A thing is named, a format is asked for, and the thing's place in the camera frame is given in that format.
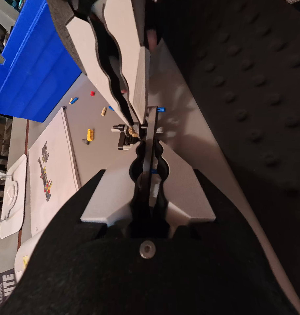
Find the person's right hand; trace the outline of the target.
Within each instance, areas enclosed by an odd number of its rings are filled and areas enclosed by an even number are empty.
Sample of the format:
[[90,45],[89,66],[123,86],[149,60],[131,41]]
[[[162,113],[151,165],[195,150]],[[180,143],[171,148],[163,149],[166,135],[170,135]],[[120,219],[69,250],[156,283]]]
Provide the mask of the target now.
[[147,30],[147,39],[150,53],[153,53],[157,47],[157,33],[155,29]]

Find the black perforated pad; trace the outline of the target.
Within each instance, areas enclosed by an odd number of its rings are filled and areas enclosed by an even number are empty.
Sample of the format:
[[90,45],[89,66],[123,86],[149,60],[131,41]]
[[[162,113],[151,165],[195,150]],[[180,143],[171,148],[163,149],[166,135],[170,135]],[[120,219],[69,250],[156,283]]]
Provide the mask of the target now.
[[300,299],[300,11],[162,1],[163,39]]

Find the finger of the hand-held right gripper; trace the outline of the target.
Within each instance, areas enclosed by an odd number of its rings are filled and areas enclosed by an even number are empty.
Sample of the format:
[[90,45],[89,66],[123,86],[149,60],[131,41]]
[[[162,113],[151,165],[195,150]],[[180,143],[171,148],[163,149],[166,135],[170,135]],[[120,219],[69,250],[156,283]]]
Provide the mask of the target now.
[[146,1],[96,1],[93,13],[103,22],[119,50],[120,82],[127,90],[129,108],[144,124],[148,108],[150,52],[144,45]]
[[119,78],[107,54],[106,31],[96,21],[74,16],[66,25],[71,40],[83,64],[86,75],[123,122],[134,124],[129,106],[121,94]]

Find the white stand base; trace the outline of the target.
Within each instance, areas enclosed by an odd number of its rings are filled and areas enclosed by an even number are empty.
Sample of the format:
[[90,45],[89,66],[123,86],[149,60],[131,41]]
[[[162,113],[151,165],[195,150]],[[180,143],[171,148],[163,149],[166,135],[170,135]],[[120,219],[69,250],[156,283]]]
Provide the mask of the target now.
[[7,171],[3,195],[0,238],[18,232],[23,224],[25,211],[27,156],[23,154]]

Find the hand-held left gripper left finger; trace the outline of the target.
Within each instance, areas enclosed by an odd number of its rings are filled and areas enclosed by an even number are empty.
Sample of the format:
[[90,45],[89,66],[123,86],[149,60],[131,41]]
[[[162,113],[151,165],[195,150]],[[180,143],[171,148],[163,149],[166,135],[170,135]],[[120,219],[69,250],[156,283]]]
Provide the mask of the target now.
[[140,189],[142,168],[143,141],[139,141],[105,170],[81,222],[116,226],[125,235],[133,219],[131,203]]

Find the toy car set box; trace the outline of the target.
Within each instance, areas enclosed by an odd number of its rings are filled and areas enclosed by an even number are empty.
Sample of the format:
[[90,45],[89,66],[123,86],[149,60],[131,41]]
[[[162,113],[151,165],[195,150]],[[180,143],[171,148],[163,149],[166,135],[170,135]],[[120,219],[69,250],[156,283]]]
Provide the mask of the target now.
[[14,268],[0,273],[0,308],[14,291],[16,285]]

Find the blue plastic bin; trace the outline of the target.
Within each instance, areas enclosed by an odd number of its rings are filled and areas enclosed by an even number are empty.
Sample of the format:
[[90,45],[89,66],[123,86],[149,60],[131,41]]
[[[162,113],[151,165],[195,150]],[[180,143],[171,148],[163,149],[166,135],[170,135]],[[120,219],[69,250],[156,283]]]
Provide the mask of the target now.
[[44,122],[81,74],[47,1],[26,1],[2,52],[0,114]]

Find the building instruction booklet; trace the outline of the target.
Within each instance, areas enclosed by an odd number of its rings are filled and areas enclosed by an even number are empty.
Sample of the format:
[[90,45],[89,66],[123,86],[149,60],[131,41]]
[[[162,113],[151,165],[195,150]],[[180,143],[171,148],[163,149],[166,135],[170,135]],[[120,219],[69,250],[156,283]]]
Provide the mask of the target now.
[[59,110],[29,148],[28,158],[31,238],[15,257],[17,281],[50,221],[81,187],[65,109]]

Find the brick-built car chassis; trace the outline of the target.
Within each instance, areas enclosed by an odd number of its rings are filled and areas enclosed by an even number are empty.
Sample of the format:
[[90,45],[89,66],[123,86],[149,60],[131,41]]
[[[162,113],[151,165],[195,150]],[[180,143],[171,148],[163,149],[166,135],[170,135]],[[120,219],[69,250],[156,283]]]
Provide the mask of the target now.
[[136,148],[137,159],[132,162],[130,175],[137,185],[136,202],[149,205],[151,177],[153,170],[153,157],[157,135],[163,133],[162,127],[157,127],[158,114],[166,112],[165,107],[151,106],[146,110],[144,124],[135,123],[132,127],[126,124],[114,125],[111,132],[119,133],[118,150],[128,151],[133,145]]

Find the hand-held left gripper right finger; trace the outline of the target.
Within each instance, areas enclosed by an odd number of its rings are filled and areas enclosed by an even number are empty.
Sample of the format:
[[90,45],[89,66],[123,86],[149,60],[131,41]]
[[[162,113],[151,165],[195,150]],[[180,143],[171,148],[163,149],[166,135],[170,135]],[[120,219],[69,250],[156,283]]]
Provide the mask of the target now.
[[163,141],[155,146],[161,178],[153,215],[163,222],[163,234],[172,238],[180,226],[214,222],[216,215],[193,168]]

